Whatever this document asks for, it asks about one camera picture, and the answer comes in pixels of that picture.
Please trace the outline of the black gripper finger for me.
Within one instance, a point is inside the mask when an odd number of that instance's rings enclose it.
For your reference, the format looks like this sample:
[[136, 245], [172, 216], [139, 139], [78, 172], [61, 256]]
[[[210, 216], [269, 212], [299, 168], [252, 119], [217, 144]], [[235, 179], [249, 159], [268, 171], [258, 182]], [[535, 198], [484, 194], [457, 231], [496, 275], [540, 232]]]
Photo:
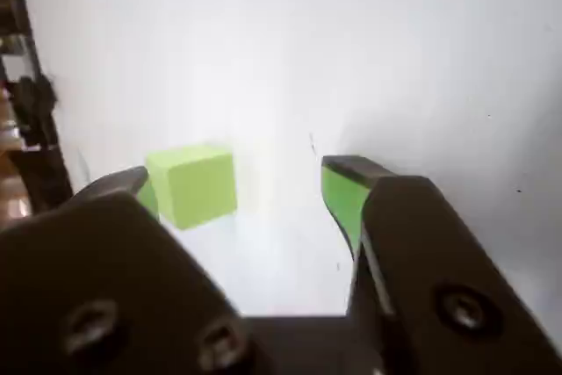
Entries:
[[444, 195], [360, 155], [321, 161], [354, 260], [348, 312], [382, 374], [558, 374], [561, 358]]
[[221, 289], [131, 194], [1, 233], [4, 374], [260, 374]]

